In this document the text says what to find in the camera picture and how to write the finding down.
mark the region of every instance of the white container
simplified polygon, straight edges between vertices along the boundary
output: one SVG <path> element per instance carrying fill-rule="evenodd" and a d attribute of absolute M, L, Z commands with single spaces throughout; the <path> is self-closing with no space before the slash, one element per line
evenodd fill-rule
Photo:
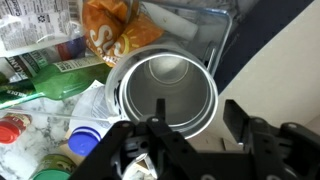
<path fill-rule="evenodd" d="M 193 40 L 198 25 L 155 4 L 143 2 L 142 5 L 152 21 L 162 29 L 186 40 Z"/>

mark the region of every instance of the plastic bottle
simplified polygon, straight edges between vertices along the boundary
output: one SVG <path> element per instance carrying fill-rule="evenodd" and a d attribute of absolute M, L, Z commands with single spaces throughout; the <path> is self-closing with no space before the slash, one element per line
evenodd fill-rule
<path fill-rule="evenodd" d="M 41 69 L 55 62 L 84 57 L 85 50 L 84 39 L 78 38 L 18 56 L 0 58 L 0 84 L 34 77 Z"/>
<path fill-rule="evenodd" d="M 0 109 L 40 97 L 62 100 L 74 96 L 97 81 L 105 83 L 110 70 L 98 57 L 48 65 L 31 79 L 0 86 Z"/>

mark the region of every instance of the orange snack bag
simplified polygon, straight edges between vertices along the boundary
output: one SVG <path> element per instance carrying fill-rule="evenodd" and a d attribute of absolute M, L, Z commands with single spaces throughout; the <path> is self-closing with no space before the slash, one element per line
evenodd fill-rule
<path fill-rule="evenodd" d="M 102 58 L 119 38 L 124 25 L 108 10 L 98 8 L 95 1 L 99 0 L 83 5 L 83 27 L 88 48 Z"/>
<path fill-rule="evenodd" d="M 153 42 L 163 32 L 163 29 L 156 26 L 148 16 L 140 13 L 138 17 L 128 24 L 117 42 L 107 52 L 106 56 L 103 57 L 103 60 L 110 67 L 113 67 L 121 57 Z"/>
<path fill-rule="evenodd" d="M 123 0 L 90 0 L 87 4 L 98 10 L 109 11 L 123 23 L 126 21 L 128 6 Z"/>

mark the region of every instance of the can rim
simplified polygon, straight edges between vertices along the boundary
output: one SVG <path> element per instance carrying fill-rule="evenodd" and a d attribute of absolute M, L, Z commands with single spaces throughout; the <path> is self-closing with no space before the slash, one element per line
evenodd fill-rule
<path fill-rule="evenodd" d="M 127 93 L 126 93 L 128 81 L 129 81 L 131 75 L 133 74 L 133 72 L 137 69 L 137 67 L 139 67 L 141 64 L 143 64 L 147 61 L 150 61 L 154 58 L 161 57 L 161 56 L 174 56 L 174 57 L 185 59 L 185 60 L 189 61 L 190 63 L 195 65 L 197 68 L 199 68 L 199 70 L 201 70 L 204 73 L 204 75 L 208 81 L 210 92 L 212 92 L 212 97 L 210 97 L 210 102 L 209 102 L 209 105 L 207 106 L 207 112 L 208 112 L 207 116 L 209 116 L 210 110 L 211 110 L 211 116 L 209 116 L 208 120 L 201 126 L 199 126 L 199 124 L 201 122 L 202 123 L 204 122 L 203 121 L 203 119 L 205 117 L 204 115 L 201 118 L 202 120 L 199 120 L 198 122 L 193 123 L 192 126 L 189 126 L 189 127 L 187 126 L 184 129 L 181 129 L 181 126 L 180 126 L 180 128 L 179 128 L 179 132 L 182 133 L 185 138 L 191 138 L 191 137 L 199 134 L 200 132 L 202 132 L 212 122 L 213 117 L 215 116 L 216 111 L 217 111 L 217 107 L 218 107 L 218 92 L 217 92 L 216 84 L 215 84 L 213 78 L 211 77 L 211 75 L 209 74 L 209 72 L 204 67 L 204 65 L 197 58 L 189 59 L 188 57 L 181 56 L 177 53 L 165 52 L 165 53 L 157 53 L 157 54 L 148 56 L 148 57 L 138 61 L 125 73 L 124 77 L 122 78 L 122 82 L 121 82 L 120 90 L 119 90 L 120 106 L 122 108 L 128 110 L 129 112 L 133 112 L 132 108 L 127 106 L 127 104 L 129 104 Z M 123 114 L 125 117 L 128 117 L 128 114 L 126 111 L 123 111 Z M 134 113 L 131 113 L 131 114 L 132 114 L 132 116 L 134 116 L 135 119 L 139 119 L 139 117 L 137 117 L 136 114 L 134 114 Z"/>

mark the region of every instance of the label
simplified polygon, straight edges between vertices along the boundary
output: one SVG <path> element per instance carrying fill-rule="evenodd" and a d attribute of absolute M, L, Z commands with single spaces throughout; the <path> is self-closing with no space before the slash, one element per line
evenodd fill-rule
<path fill-rule="evenodd" d="M 65 62 L 54 63 L 54 65 L 61 71 L 67 72 L 84 67 L 94 66 L 104 63 L 98 57 L 86 57 L 78 60 L 70 60 Z"/>
<path fill-rule="evenodd" d="M 3 118 L 16 125 L 21 131 L 26 130 L 27 126 L 31 124 L 29 115 L 8 113 Z"/>
<path fill-rule="evenodd" d="M 5 59 L 16 72 L 19 80 L 34 77 L 40 69 L 48 65 L 48 61 L 41 51 L 33 51 Z"/>
<path fill-rule="evenodd" d="M 7 51 L 68 37 L 72 30 L 65 0 L 0 0 L 0 18 L 0 43 Z"/>
<path fill-rule="evenodd" d="M 84 90 L 82 93 L 85 93 L 87 91 L 90 91 L 92 89 L 96 89 L 96 88 L 102 87 L 102 86 L 104 86 L 104 84 L 102 84 L 101 82 L 99 82 L 97 80 L 94 80 L 93 83 L 86 90 Z"/>
<path fill-rule="evenodd" d="M 76 165 L 68 157 L 62 155 L 47 155 L 41 160 L 31 177 L 36 176 L 46 169 L 56 169 L 71 174 L 76 169 Z"/>
<path fill-rule="evenodd" d="M 0 109 L 39 97 L 30 80 L 0 86 Z"/>
<path fill-rule="evenodd" d="M 0 17 L 27 16 L 68 10 L 66 0 L 0 0 Z"/>

